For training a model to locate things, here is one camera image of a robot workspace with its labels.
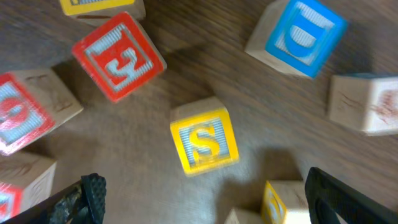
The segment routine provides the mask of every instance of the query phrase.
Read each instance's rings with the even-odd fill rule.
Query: wooden floor
[[[106,177],[104,223],[223,223],[233,206],[259,211],[267,179],[317,166],[398,210],[398,136],[367,138],[326,117],[336,73],[398,72],[398,1],[321,0],[350,25],[318,78],[288,77],[243,52],[270,0],[145,0],[142,25],[168,70],[114,105],[71,55],[93,28],[57,0],[0,2],[0,72],[53,67],[84,112],[28,146],[58,159],[53,192],[81,175]],[[170,109],[216,95],[241,160],[185,177]]]

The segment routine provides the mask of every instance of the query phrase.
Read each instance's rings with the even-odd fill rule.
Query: letter s
[[[210,148],[211,155],[201,155],[197,150],[193,150],[193,158],[195,162],[198,162],[203,159],[209,159],[213,156],[217,156],[220,152],[220,145],[217,143],[215,139],[208,139],[208,138],[199,138],[199,132],[207,132],[210,136],[215,135],[214,127],[199,127],[194,129],[190,135],[189,140],[192,146],[196,147],[208,147]]]

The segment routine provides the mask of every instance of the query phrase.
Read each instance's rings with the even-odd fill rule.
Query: toy block
[[[278,0],[262,14],[245,52],[279,72],[315,78],[345,28],[316,0]]]
[[[259,214],[232,208],[224,224],[264,224]]]
[[[267,181],[261,215],[270,224],[311,224],[304,183]]]
[[[228,111],[216,97],[174,109],[170,129],[187,175],[239,160]]]
[[[0,153],[12,154],[82,109],[51,69],[0,75]]]
[[[332,121],[368,136],[398,133],[398,77],[333,76],[328,113]]]
[[[72,52],[114,103],[166,69],[144,29],[126,12],[79,41]]]
[[[57,162],[27,152],[0,156],[0,222],[47,199]]]
[[[145,18],[143,0],[60,0],[63,12],[78,21],[99,27],[120,12]]]

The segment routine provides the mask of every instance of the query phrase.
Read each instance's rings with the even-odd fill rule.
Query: blue block
[[[315,0],[291,0],[267,41],[266,51],[316,77],[343,35],[346,22]]]

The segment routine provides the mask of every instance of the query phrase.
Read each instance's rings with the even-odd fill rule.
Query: printed letter on block
[[[12,154],[82,109],[50,69],[0,75],[0,153]]]
[[[166,69],[144,29],[125,12],[79,41],[73,54],[113,102]]]
[[[270,224],[311,224],[304,183],[267,181],[261,215]]]
[[[263,13],[246,52],[274,69],[316,77],[346,22],[315,0],[278,0]]]
[[[170,128],[187,175],[239,159],[228,111],[215,97],[175,109]]]

